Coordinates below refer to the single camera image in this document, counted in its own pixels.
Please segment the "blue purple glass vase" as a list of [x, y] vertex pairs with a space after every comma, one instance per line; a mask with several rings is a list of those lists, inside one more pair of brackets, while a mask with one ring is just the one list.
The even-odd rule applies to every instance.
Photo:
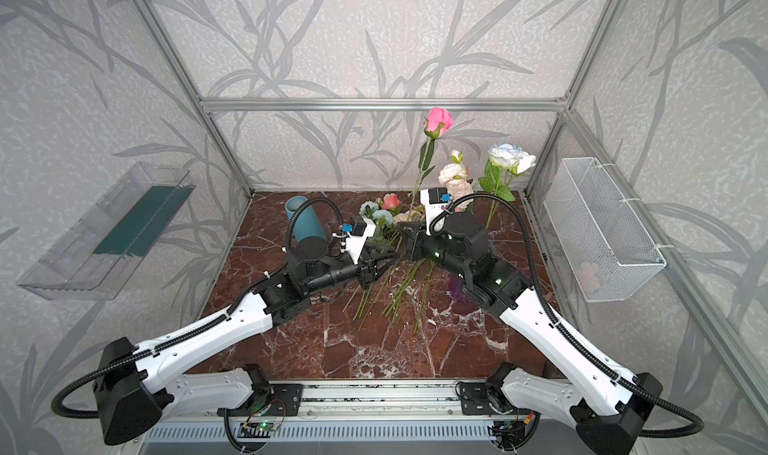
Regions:
[[464, 292], [463, 278], [458, 275], [451, 274], [448, 278], [448, 293], [449, 296], [456, 302], [471, 303], [471, 299]]

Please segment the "peach carnation stem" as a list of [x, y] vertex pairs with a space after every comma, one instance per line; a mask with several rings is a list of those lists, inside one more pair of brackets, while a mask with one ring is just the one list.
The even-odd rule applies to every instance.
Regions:
[[469, 170], [464, 164], [463, 153], [451, 150], [449, 162], [440, 170], [438, 182], [443, 186], [451, 201], [458, 200], [474, 192], [469, 178]]

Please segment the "white rose stem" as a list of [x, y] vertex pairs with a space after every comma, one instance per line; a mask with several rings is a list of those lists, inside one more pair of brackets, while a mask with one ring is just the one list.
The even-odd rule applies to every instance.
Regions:
[[479, 178], [479, 187], [506, 202], [514, 201], [510, 188], [512, 181], [533, 168], [537, 156], [508, 143], [494, 144], [487, 153], [488, 159], [483, 176]]

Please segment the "cream peach flower stem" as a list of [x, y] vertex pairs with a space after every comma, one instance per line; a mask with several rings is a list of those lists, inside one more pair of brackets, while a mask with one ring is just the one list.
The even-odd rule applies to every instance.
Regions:
[[393, 228], [394, 248], [398, 252], [395, 265], [386, 277], [385, 292], [387, 303], [383, 314], [391, 321], [396, 322], [401, 318], [401, 306], [406, 298], [406, 292], [412, 285], [423, 261], [410, 261], [406, 255], [407, 237], [405, 233], [410, 228], [409, 224], [416, 228], [424, 227], [424, 213], [421, 208], [410, 209], [394, 217]]

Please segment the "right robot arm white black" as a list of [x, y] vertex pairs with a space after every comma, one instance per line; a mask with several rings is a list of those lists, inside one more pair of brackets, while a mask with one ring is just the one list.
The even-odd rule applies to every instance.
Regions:
[[406, 223], [406, 256], [455, 274], [464, 294], [529, 340], [565, 378], [562, 381], [502, 365], [486, 382], [497, 411], [530, 409], [574, 429], [595, 454], [628, 454], [638, 438], [672, 439], [701, 432], [704, 421], [663, 398], [661, 383], [608, 357], [544, 296], [528, 228], [521, 229], [528, 276], [495, 254], [485, 226], [444, 188], [424, 189], [423, 225]]

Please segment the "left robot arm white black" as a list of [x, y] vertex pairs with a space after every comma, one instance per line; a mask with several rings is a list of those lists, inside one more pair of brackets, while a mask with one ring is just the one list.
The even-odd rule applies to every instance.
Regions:
[[53, 396], [53, 414], [96, 419], [107, 445], [120, 445], [185, 409], [207, 401], [238, 409], [259, 384], [254, 370], [235, 369], [219, 382], [203, 378], [187, 388], [185, 372], [212, 355], [285, 323], [311, 304], [314, 294], [355, 280], [363, 289], [394, 264], [394, 249], [373, 242], [376, 225], [360, 215], [345, 221], [336, 203], [318, 196], [303, 202], [289, 220], [293, 229], [315, 204], [328, 205], [337, 220], [330, 241], [322, 236], [285, 238], [284, 261], [245, 288], [229, 306], [179, 330], [138, 344], [122, 337], [102, 352], [99, 367]]

